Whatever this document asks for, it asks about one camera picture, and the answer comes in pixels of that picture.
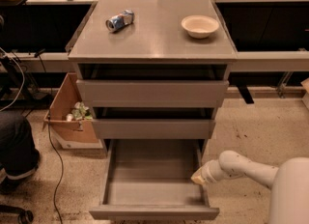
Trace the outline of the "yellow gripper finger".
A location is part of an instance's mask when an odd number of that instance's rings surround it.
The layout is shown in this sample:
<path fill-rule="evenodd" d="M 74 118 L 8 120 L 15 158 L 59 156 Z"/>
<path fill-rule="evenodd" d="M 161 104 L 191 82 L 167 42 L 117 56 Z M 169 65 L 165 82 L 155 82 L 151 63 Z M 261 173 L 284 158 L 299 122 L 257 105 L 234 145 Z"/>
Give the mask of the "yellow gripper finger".
<path fill-rule="evenodd" d="M 193 175 L 191 176 L 191 180 L 200 185 L 206 184 L 207 183 L 206 175 L 207 170 L 199 168 L 197 171 L 193 173 Z"/>

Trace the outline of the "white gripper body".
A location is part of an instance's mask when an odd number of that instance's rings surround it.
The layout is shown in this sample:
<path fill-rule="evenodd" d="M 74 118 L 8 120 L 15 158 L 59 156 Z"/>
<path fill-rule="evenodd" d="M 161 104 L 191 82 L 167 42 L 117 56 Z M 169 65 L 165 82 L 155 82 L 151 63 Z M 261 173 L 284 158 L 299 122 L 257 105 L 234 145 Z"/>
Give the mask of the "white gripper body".
<path fill-rule="evenodd" d="M 217 160 L 208 161 L 202 166 L 202 179 L 206 183 L 215 183 L 223 179 L 224 172 L 220 168 Z"/>

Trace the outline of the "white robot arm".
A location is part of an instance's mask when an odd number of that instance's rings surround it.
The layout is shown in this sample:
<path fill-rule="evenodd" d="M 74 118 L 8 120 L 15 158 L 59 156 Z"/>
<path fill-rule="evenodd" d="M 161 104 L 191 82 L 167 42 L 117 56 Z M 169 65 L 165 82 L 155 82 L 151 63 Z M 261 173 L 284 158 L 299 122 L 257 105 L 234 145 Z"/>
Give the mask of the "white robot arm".
<path fill-rule="evenodd" d="M 224 151 L 191 176 L 204 185 L 246 177 L 271 191 L 268 224 L 309 224 L 309 158 L 295 157 L 279 167 Z"/>

